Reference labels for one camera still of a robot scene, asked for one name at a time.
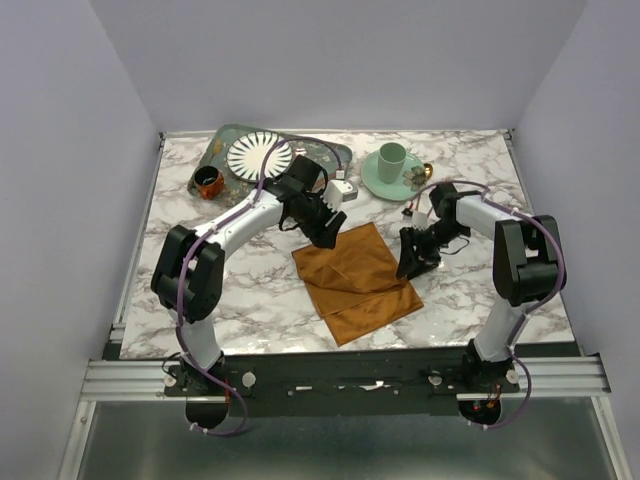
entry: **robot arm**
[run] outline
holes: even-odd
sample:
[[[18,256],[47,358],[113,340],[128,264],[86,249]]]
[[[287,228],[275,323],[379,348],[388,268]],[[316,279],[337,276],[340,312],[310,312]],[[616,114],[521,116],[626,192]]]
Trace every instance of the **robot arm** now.
[[[298,156],[287,173],[265,181],[261,195],[252,192],[239,205],[194,230],[178,225],[169,231],[151,279],[151,290],[175,320],[183,259],[198,238],[213,229],[213,234],[196,250],[195,265],[187,270],[185,323],[178,327],[185,350],[204,369],[208,370],[222,354],[210,316],[220,300],[227,258],[267,228],[279,224],[282,229],[287,219],[295,221],[316,247],[335,247],[346,219],[339,208],[343,202],[356,198],[357,190],[348,182],[331,180],[321,193],[313,193],[311,189],[321,173],[327,180],[320,165]],[[219,224],[224,227],[216,229]]]
[[[480,192],[458,192],[451,183],[444,183],[429,198],[439,220],[427,227],[427,215],[414,212],[413,226],[400,230],[397,276],[414,278],[436,268],[439,249],[460,235],[468,237],[472,229],[493,240],[493,283],[498,296],[482,331],[469,344],[467,364],[474,374],[498,365],[507,368],[508,346],[525,325],[523,312],[554,288],[559,274],[556,252],[532,224],[483,201]],[[553,217],[534,218],[559,244]]]

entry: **striped plate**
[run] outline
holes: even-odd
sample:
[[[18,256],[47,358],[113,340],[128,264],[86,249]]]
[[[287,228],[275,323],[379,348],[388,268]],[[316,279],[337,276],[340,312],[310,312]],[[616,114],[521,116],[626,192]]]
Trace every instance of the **striped plate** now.
[[[227,165],[234,175],[247,182],[257,182],[260,167],[267,151],[282,137],[272,132],[255,132],[233,142],[227,154]],[[293,152],[288,143],[279,146],[269,156],[265,173],[267,178],[276,177],[289,167]]]

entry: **marble table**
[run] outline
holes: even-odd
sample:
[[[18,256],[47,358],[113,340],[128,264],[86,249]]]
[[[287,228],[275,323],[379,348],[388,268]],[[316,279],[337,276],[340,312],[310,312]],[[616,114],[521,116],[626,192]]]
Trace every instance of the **marble table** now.
[[[403,144],[434,165],[432,180],[447,176],[491,186],[490,197],[527,210],[505,140],[496,131],[397,133],[309,133],[348,145],[354,160],[348,179],[359,188],[347,203],[343,230],[374,222],[398,256],[398,231],[407,225],[402,204],[373,197],[360,180],[362,160],[385,142]],[[168,230],[195,227],[224,211],[215,202],[192,197],[186,189],[211,137],[168,138],[157,177],[140,261],[127,306],[121,358],[160,358],[179,350],[173,323],[149,283]],[[413,280],[424,308],[338,348],[316,314],[296,273],[291,252],[308,244],[299,232],[274,227],[239,249],[226,263],[215,329],[225,352],[285,353],[460,346],[478,334],[495,298],[491,280],[492,242],[473,234],[459,254],[444,256],[440,268]],[[573,335],[559,297],[533,315],[520,342],[571,341]]]

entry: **folded cloth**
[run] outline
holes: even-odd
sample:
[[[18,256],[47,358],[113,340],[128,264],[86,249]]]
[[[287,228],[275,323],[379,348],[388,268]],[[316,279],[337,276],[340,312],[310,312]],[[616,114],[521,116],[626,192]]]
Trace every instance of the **folded cloth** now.
[[[293,252],[318,315],[338,345],[387,325],[424,304],[373,223],[338,235],[336,248]]]

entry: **gray wall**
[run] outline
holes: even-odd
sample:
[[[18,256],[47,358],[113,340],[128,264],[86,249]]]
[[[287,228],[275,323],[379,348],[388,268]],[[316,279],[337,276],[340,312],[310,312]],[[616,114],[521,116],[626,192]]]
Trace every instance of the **gray wall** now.
[[[0,476],[55,478],[158,137],[84,0],[0,2]]]
[[[516,131],[537,212],[558,218],[565,300],[600,352],[640,477],[640,2],[592,0]]]
[[[512,127],[585,0],[91,0],[156,126]]]

